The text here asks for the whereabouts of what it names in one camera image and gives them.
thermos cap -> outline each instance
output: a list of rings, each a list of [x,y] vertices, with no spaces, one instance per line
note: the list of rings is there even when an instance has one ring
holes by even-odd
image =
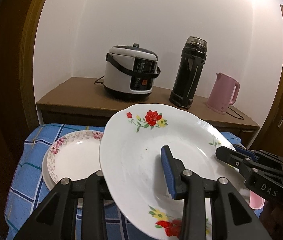
[[[207,48],[207,42],[205,40],[194,36],[189,36],[186,43],[198,43]]]

wooden shelf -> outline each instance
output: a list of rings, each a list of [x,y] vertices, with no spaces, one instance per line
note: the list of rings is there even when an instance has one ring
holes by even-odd
[[[99,119],[101,123],[106,123],[116,112],[137,103],[158,103],[176,107],[169,101],[171,92],[169,89],[154,87],[153,92],[145,101],[124,102],[110,96],[102,85],[94,85],[94,81],[93,78],[72,77],[43,96],[37,102],[37,107],[43,113],[44,122],[56,122],[58,118],[56,120],[52,117],[59,116],[59,119],[63,119],[63,121],[67,120],[72,124],[78,124],[80,122],[78,118],[82,120],[86,117],[87,122],[94,124],[82,123],[83,125],[95,125],[96,122],[93,120]],[[234,111],[243,116],[243,120],[234,118],[229,114],[222,115],[212,111],[206,106],[206,101],[207,98],[195,96],[191,108],[183,110],[196,115],[217,128],[224,128],[226,131],[237,129],[241,132],[242,130],[257,131],[259,129],[257,123],[235,107],[231,106]],[[76,116],[78,121],[75,121],[75,119],[72,121],[71,116]]]

black thermos bottle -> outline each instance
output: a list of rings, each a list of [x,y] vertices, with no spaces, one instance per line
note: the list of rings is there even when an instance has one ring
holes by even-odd
[[[189,109],[193,103],[200,74],[206,60],[207,42],[201,38],[188,37],[182,51],[174,88],[169,101],[174,105]]]

pink plastic object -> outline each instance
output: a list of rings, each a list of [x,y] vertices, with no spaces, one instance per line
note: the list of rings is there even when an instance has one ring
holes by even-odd
[[[249,206],[252,209],[261,209],[265,204],[265,200],[254,192],[250,192]]]
[[[228,106],[235,103],[240,84],[234,78],[223,73],[219,72],[216,75],[217,78],[209,99],[207,100],[207,106],[217,113],[225,114]]]

rice cooker handle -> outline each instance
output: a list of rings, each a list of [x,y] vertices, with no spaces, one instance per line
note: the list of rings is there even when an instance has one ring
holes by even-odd
[[[110,53],[106,54],[106,61],[110,62],[120,72],[122,72],[122,73],[124,73],[128,76],[131,76],[131,77],[142,78],[142,79],[150,79],[150,78],[157,78],[160,75],[160,68],[158,66],[157,66],[157,70],[156,70],[155,74],[141,73],[141,72],[137,72],[137,71],[134,71],[134,70],[127,69],[127,68],[123,67],[122,65],[120,65]]]

